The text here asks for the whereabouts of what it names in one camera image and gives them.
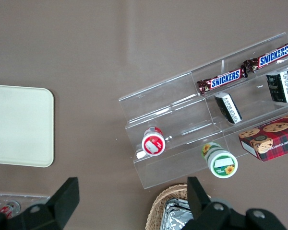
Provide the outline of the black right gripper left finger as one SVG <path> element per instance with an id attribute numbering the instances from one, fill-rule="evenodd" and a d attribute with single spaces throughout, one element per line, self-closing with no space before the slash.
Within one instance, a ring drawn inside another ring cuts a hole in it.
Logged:
<path id="1" fill-rule="evenodd" d="M 77 177 L 70 177 L 45 203 L 29 207 L 21 215 L 24 230 L 62 230 L 80 201 Z"/>

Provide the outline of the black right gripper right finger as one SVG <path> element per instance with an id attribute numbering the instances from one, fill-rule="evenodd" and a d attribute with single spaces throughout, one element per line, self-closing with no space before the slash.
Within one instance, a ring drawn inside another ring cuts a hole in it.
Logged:
<path id="1" fill-rule="evenodd" d="M 187 179 L 187 198 L 196 221 L 228 221 L 230 209 L 221 202 L 212 202 L 197 177 Z"/>

